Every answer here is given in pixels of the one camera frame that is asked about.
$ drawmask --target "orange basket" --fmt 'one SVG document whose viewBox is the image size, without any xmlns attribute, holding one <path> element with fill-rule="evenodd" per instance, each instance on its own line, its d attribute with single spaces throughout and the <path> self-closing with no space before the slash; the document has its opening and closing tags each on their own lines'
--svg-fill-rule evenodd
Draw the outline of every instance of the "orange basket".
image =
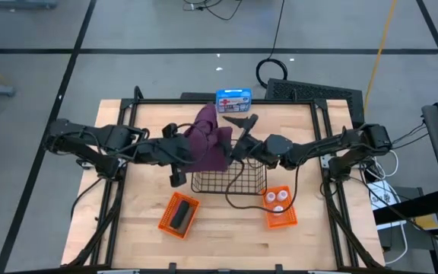
<svg viewBox="0 0 438 274">
<path fill-rule="evenodd" d="M 194 209 L 194 213 L 192 214 L 192 217 L 190 218 L 189 226 L 186 229 L 185 234 L 180 234 L 175 228 L 170 227 L 170 221 L 172 220 L 173 216 L 176 214 L 177 209 L 179 208 L 179 204 L 185 200 L 190 204 L 190 207 Z M 187 233 L 189 233 L 190 226 L 192 225 L 192 222 L 194 221 L 195 213 L 197 213 L 198 205 L 200 202 L 196 199 L 193 199 L 191 197 L 185 196 L 182 193 L 175 192 L 172 195 L 172 198 L 170 198 L 170 201 L 168 202 L 167 209 L 165 209 L 165 213 L 163 214 L 160 224 L 158 225 L 158 229 L 167 232 L 168 234 L 171 234 L 179 239 L 185 239 L 187 236 Z"/>
<path fill-rule="evenodd" d="M 292 202 L 291 194 L 290 194 L 290 188 L 288 186 L 277 186 L 269 188 L 266 193 L 273 192 L 276 196 L 278 193 L 282 190 L 286 190 L 288 192 L 288 197 L 279 202 L 277 199 L 275 199 L 273 202 L 267 202 L 266 201 L 266 195 L 263 196 L 263 206 L 267 209 L 273 210 L 275 206 L 282 206 L 284 209 L 290 205 Z M 266 213 L 266 221 L 268 222 L 269 228 L 284 228 L 287 226 L 297 225 L 297 214 L 295 213 L 295 208 L 292 205 L 290 209 L 288 209 L 286 212 L 281 213 L 279 216 L 275 216 L 274 213 L 267 212 Z"/>
</svg>

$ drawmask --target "concrete floor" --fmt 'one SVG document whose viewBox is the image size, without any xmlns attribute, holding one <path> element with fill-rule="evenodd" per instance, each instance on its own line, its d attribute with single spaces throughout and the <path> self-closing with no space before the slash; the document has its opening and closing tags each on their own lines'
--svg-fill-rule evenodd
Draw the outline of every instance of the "concrete floor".
<svg viewBox="0 0 438 274">
<path fill-rule="evenodd" d="M 438 1 L 424 1 L 438 30 Z M 0 48 L 71 49 L 88 0 L 61 0 L 52 11 L 0 11 Z M 286 0 L 277 48 L 376 49 L 390 1 Z M 224 0 L 217 12 L 230 14 Z M 244 0 L 223 22 L 206 11 L 182 11 L 181 1 L 98 0 L 83 48 L 268 48 L 281 1 Z M 398 2 L 386 47 L 436 49 L 415 0 Z M 0 97 L 0 251 L 27 181 L 38 144 L 70 55 L 0 54 L 0 72 L 17 88 Z M 261 98 L 254 69 L 263 54 L 94 55 L 78 57 L 59 117 L 94 124 L 102 99 L 131 97 L 139 85 L 147 98 L 182 92 L 246 87 Z M 289 79 L 367 89 L 375 55 L 275 55 Z M 263 78 L 281 77 L 265 66 Z M 438 101 L 438 55 L 387 55 L 381 59 L 367 122 L 382 123 L 396 138 L 421 122 L 421 107 Z M 429 139 L 398 151 L 395 186 L 438 190 L 438 167 Z M 387 165 L 391 159 L 382 159 Z M 46 155 L 7 271 L 57 267 L 69 226 L 81 169 L 69 157 Z M 399 251 L 387 254 L 391 259 Z M 395 269 L 433 272 L 428 253 L 411 251 Z"/>
</svg>

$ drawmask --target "wooden tabletop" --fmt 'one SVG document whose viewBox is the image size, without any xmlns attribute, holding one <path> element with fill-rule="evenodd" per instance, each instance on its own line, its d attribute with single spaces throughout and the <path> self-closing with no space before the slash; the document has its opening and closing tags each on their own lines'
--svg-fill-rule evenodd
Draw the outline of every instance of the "wooden tabletop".
<svg viewBox="0 0 438 274">
<path fill-rule="evenodd" d="M 102 100 L 96 126 L 116 124 L 119 100 Z M 136 124 L 148 128 L 151 138 L 161 137 L 168 123 L 192 123 L 202 108 L 198 104 L 140 104 Z M 342 126 L 351 127 L 345 100 L 328 100 L 328 112 L 334 134 Z M 257 139 L 269 134 L 284 135 L 298 143 L 315 140 L 309 106 L 253 104 L 248 113 L 228 114 L 245 117 L 251 113 L 259 120 L 251 131 Z M 319 111 L 322 137 L 325 137 Z M 220 126 L 231 126 L 218 117 Z M 233 126 L 233 138 L 241 130 Z M 270 230 L 265 213 L 257 209 L 231 208 L 222 194 L 194 193 L 188 183 L 170 187 L 170 167 L 130 164 L 113 257 L 113 268 L 167 269 L 177 263 L 179 269 L 336 269 L 325 200 L 319 193 L 322 181 L 319 160 L 307 161 L 299 172 L 299 186 L 294 206 L 298 225 Z M 288 185 L 294 189 L 294 171 L 278 167 L 268 170 L 268 186 Z M 84 171 L 79 192 L 96 180 L 93 170 Z M 62 263 L 74 259 L 95 232 L 104 183 L 90 191 L 75 208 Z M 384 264 L 367 189 L 356 180 L 344 183 L 353 232 L 373 258 Z M 185 240 L 160 231 L 157 226 L 173 192 L 200 200 L 201 206 Z M 262 204 L 260 196 L 230 196 L 240 206 Z M 341 247 L 344 264 L 349 265 L 344 235 Z M 107 235 L 103 237 L 103 261 Z"/>
</svg>

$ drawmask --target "wire basket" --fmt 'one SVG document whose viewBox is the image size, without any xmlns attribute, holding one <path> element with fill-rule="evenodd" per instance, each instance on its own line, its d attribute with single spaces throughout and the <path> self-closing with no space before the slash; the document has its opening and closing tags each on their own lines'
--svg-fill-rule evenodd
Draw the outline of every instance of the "wire basket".
<svg viewBox="0 0 438 274">
<path fill-rule="evenodd" d="M 229 188 L 228 194 L 264 195 L 266 192 L 266 168 L 256 160 L 247 159 L 244 171 Z M 226 192 L 227 185 L 241 171 L 241 163 L 233 161 L 226 171 L 202 171 L 192 173 L 191 188 L 195 193 Z"/>
</svg>

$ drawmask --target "purple cloth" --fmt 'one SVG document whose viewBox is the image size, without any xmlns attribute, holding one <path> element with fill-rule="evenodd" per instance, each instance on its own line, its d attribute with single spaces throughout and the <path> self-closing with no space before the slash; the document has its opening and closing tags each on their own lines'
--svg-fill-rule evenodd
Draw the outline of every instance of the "purple cloth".
<svg viewBox="0 0 438 274">
<path fill-rule="evenodd" d="M 195 127 L 190 127 L 184 132 L 184 136 L 190 142 L 194 161 L 200 159 L 207 149 L 205 156 L 198 162 L 182 168 L 185 172 L 197 171 L 226 171 L 226 151 L 231 147 L 231 135 L 233 128 L 230 126 L 217 127 L 216 107 L 207 104 L 197 114 L 194 122 Z"/>
</svg>

